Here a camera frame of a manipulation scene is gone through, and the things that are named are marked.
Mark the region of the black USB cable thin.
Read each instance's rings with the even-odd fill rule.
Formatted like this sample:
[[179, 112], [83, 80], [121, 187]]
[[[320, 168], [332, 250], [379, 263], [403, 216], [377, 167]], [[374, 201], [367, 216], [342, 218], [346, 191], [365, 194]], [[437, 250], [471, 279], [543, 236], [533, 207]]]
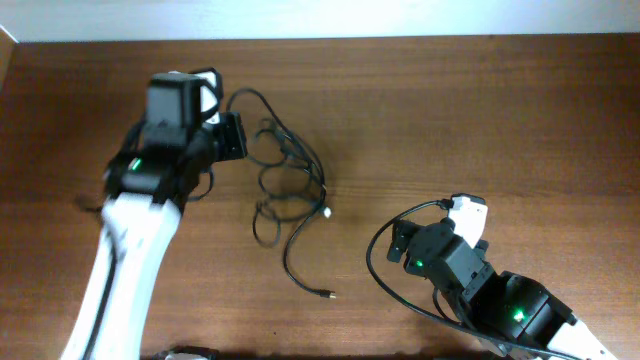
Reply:
[[311, 244], [308, 236], [304, 235], [304, 231], [307, 230], [318, 217], [328, 218], [331, 216], [332, 210], [327, 205], [326, 197], [327, 189], [325, 185], [319, 186], [317, 195], [312, 195], [310, 191], [307, 191], [303, 195], [295, 195], [293, 197], [294, 200], [304, 200], [308, 203], [308, 210], [305, 210], [301, 215], [296, 215], [293, 219], [296, 226], [285, 242], [282, 254], [282, 265], [289, 279], [303, 291], [317, 297], [334, 299], [336, 295], [333, 291], [310, 286], [301, 278], [299, 273], [300, 270], [304, 269], [308, 275], [310, 275], [312, 270], [311, 265], [315, 265], [318, 262], [318, 255], [312, 253], [312, 251], [319, 250], [320, 245], [318, 241]]

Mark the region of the black USB cable thick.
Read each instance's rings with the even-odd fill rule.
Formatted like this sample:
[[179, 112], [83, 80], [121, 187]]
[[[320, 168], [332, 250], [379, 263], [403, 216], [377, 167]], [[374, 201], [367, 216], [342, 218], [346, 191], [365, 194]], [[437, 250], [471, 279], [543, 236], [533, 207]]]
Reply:
[[[279, 160], [272, 162], [259, 160], [253, 153], [247, 154], [247, 159], [261, 168], [258, 174], [258, 186], [265, 194], [265, 198], [256, 203], [253, 215], [254, 240], [261, 247], [273, 248], [280, 242], [282, 226], [285, 223], [312, 219], [316, 215], [330, 218], [333, 215], [333, 210], [327, 204], [328, 190], [324, 166], [315, 150], [300, 135], [284, 124], [266, 97], [254, 88], [244, 87], [234, 91], [225, 110], [230, 112], [236, 100], [242, 95], [255, 96], [269, 113], [269, 116], [263, 119], [264, 125], [256, 131], [251, 140], [258, 142], [263, 138], [269, 138], [275, 142], [281, 154]], [[301, 190], [269, 190], [264, 182], [264, 177], [272, 170], [300, 172], [306, 177], [306, 182]], [[307, 203], [309, 209], [290, 217], [279, 215], [274, 209], [274, 203], [292, 200], [301, 200]], [[260, 218], [271, 222], [276, 227], [275, 236], [270, 241], [263, 240], [258, 233], [257, 225]]]

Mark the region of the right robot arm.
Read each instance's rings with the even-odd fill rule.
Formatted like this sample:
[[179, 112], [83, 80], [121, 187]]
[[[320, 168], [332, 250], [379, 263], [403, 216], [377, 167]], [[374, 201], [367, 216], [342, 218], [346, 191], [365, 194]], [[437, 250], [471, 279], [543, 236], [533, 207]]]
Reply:
[[455, 325], [477, 335], [496, 355], [513, 359], [613, 359], [573, 310], [540, 282], [486, 260], [488, 243], [470, 246], [443, 219], [431, 225], [393, 224], [387, 259], [434, 285]]

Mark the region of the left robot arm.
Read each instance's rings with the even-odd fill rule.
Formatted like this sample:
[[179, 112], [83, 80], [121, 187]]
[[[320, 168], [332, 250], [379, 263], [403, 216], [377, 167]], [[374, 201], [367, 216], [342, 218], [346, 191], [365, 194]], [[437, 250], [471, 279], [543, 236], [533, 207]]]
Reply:
[[102, 229], [64, 359], [137, 359], [156, 278], [200, 177], [243, 159], [239, 114], [221, 111], [213, 68], [152, 76], [141, 120], [104, 174]]

